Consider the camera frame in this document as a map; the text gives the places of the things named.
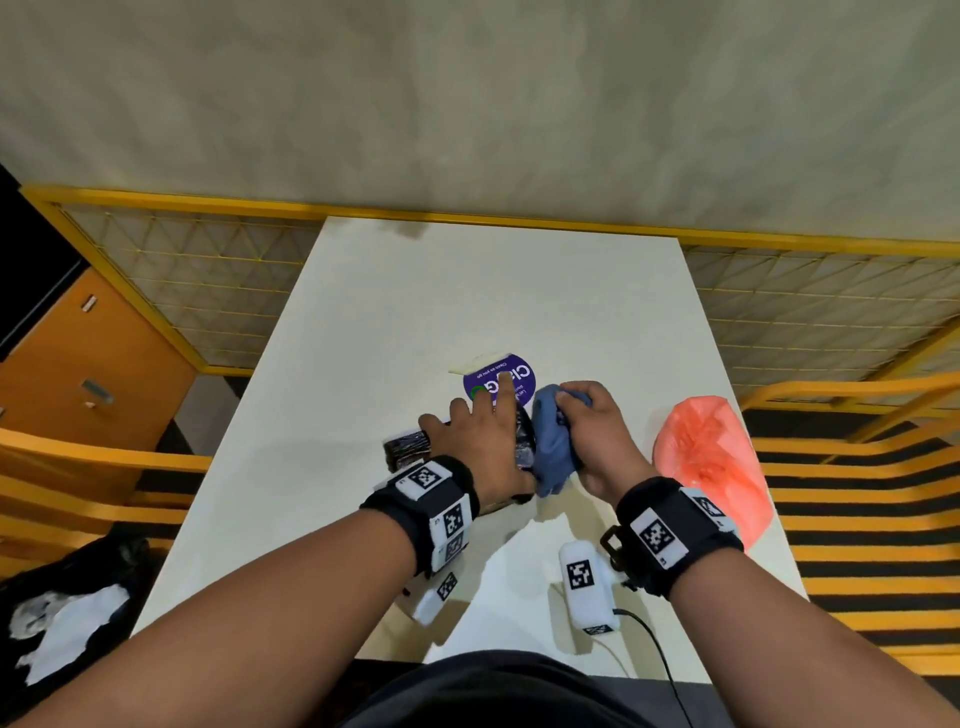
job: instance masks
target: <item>gray wall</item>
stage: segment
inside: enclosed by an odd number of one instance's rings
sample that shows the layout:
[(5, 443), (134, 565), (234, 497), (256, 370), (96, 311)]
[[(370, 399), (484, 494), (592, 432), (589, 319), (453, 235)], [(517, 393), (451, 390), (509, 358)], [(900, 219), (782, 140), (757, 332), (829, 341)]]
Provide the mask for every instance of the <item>gray wall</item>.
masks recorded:
[(0, 0), (22, 182), (960, 238), (956, 0)]

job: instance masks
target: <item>black cable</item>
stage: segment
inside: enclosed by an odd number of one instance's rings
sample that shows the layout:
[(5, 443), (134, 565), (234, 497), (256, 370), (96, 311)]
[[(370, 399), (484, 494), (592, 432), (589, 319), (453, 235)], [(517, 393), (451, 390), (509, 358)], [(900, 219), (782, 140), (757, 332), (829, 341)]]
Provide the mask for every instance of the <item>black cable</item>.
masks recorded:
[(663, 660), (663, 669), (666, 670), (666, 679), (670, 681), (670, 687), (673, 688), (673, 694), (677, 698), (677, 705), (679, 705), (680, 709), (684, 712), (686, 724), (690, 726), (690, 728), (693, 728), (693, 721), (690, 720), (690, 715), (687, 713), (686, 708), (684, 707), (684, 702), (680, 699), (680, 693), (677, 692), (677, 684), (673, 681), (673, 675), (670, 674), (670, 666), (666, 663), (666, 656), (663, 654), (663, 648), (660, 647), (660, 642), (657, 640), (657, 636), (654, 634), (654, 631), (650, 629), (643, 619), (635, 615), (633, 612), (629, 612), (626, 609), (614, 609), (613, 613), (615, 615), (620, 615), (621, 617), (635, 619), (637, 622), (639, 622), (639, 625), (647, 631), (647, 634), (650, 635), (650, 639), (654, 641), (654, 645), (657, 647), (657, 651), (660, 653), (660, 659)]

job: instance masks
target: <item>orange cabinet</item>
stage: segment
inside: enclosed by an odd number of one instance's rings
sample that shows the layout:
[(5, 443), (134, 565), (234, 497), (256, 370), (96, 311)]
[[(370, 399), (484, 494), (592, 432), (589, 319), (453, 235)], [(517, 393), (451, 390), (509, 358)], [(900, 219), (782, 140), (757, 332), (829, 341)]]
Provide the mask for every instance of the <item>orange cabinet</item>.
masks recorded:
[[(0, 362), (0, 426), (90, 445), (153, 450), (194, 368), (88, 269)], [(139, 472), (0, 452), (0, 473), (123, 502)]]

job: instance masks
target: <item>red plastic bag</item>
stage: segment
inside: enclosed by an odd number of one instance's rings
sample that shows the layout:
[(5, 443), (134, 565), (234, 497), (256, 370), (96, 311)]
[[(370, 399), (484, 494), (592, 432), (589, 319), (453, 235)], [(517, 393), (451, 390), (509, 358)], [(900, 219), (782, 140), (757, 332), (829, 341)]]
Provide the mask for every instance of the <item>red plastic bag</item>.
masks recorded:
[(750, 436), (722, 397), (691, 397), (674, 407), (654, 444), (654, 465), (707, 494), (736, 523), (744, 548), (774, 518)]

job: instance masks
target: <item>blue cloth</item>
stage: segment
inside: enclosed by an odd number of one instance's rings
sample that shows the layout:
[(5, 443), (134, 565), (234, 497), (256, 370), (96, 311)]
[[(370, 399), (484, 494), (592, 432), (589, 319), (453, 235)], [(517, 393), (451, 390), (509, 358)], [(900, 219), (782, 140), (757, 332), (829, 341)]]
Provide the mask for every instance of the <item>blue cloth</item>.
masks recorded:
[[(537, 437), (537, 453), (534, 455), (533, 471), (537, 479), (537, 495), (540, 497), (559, 493), (566, 479), (582, 465), (570, 442), (570, 423), (557, 406), (557, 393), (560, 391), (559, 384), (547, 384), (534, 395), (534, 410), (530, 419)], [(587, 407), (593, 406), (593, 401), (583, 392), (563, 391)]]

